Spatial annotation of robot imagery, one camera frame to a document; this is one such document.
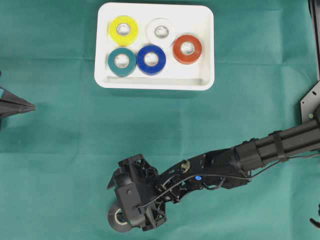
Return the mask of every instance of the black strap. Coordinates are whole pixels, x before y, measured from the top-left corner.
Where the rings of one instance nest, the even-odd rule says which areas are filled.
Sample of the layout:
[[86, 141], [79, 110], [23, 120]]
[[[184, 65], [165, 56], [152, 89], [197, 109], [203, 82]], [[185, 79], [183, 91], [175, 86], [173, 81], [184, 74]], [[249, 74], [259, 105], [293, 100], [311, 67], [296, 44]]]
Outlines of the black strap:
[[280, 137], [279, 133], [280, 133], [280, 131], [275, 131], [271, 135], [273, 137], [275, 149], [278, 154], [279, 160], [281, 162], [286, 162], [286, 161], [288, 161], [288, 158], [286, 157], [284, 145], [282, 144], [281, 137]]

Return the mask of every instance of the metal bracket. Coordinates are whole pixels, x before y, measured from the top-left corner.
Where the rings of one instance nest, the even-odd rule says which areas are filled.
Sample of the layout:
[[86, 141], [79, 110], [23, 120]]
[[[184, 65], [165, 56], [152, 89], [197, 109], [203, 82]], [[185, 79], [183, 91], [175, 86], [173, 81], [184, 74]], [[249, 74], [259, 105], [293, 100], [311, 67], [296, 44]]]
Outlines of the metal bracket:
[[316, 59], [317, 59], [317, 83], [300, 101], [302, 123], [311, 121], [314, 118], [314, 112], [320, 105], [320, 0], [308, 0], [310, 15], [312, 18]]

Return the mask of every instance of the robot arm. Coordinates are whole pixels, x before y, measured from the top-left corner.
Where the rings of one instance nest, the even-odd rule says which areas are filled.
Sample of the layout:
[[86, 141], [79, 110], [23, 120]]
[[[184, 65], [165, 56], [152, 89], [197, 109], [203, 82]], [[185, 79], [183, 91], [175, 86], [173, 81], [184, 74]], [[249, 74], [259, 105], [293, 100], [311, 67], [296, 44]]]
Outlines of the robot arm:
[[[203, 153], [175, 164], [162, 174], [141, 154], [127, 158], [118, 163], [119, 168], [107, 187], [115, 187], [117, 197], [117, 204], [108, 213], [109, 223], [118, 232], [132, 227], [143, 231], [155, 229], [167, 220], [167, 202], [179, 203], [195, 190], [246, 185], [275, 164], [318, 149], [320, 107], [313, 114], [313, 120], [305, 124], [231, 148]], [[252, 170], [258, 168], [264, 169], [252, 175]]]

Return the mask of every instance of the tape roll hole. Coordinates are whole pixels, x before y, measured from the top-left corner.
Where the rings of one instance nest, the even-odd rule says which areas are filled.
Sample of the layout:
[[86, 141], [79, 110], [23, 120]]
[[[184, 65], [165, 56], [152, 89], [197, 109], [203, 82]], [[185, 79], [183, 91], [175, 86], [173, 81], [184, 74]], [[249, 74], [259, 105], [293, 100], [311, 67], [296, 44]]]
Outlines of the tape roll hole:
[[159, 39], [165, 39], [169, 35], [169, 29], [166, 26], [157, 26], [154, 30], [154, 34]]
[[195, 45], [190, 41], [185, 41], [181, 44], [180, 50], [184, 55], [191, 55], [195, 52]]
[[129, 63], [130, 59], [125, 54], [119, 54], [114, 58], [114, 64], [120, 69], [128, 67]]
[[116, 27], [116, 32], [121, 35], [121, 36], [126, 36], [130, 33], [131, 29], [129, 24], [127, 23], [120, 23], [117, 27]]
[[154, 67], [159, 62], [159, 57], [154, 52], [148, 52], [144, 56], [144, 63], [149, 67]]

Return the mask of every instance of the teal fabric surface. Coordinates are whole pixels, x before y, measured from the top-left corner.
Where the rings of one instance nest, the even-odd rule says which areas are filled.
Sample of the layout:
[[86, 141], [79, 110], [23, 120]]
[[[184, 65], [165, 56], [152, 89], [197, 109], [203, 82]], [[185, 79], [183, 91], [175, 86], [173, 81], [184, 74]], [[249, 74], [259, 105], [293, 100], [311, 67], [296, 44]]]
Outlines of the teal fabric surface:
[[106, 89], [94, 80], [102, 0], [2, 0], [0, 85], [36, 104], [0, 131], [0, 239], [319, 239], [320, 160], [277, 165], [233, 190], [167, 204], [156, 230], [113, 231], [106, 186], [143, 153], [160, 172], [301, 123], [316, 83], [306, 0], [190, 0], [215, 17], [215, 82], [202, 92]]

